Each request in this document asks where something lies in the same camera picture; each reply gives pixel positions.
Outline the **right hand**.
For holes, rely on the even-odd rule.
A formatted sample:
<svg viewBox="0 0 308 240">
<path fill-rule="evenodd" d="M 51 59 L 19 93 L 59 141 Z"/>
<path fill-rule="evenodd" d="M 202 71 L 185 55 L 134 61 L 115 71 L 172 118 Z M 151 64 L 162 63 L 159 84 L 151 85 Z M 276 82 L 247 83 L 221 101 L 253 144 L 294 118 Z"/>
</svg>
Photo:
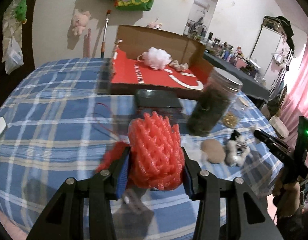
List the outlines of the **right hand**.
<svg viewBox="0 0 308 240">
<path fill-rule="evenodd" d="M 284 170 L 284 168 L 281 168 L 272 191 L 274 197 L 281 196 L 280 201 L 275 205 L 277 207 L 277 218 L 290 217 L 300 207 L 300 184 L 298 181 L 283 184 L 281 178 L 283 177 Z"/>
</svg>

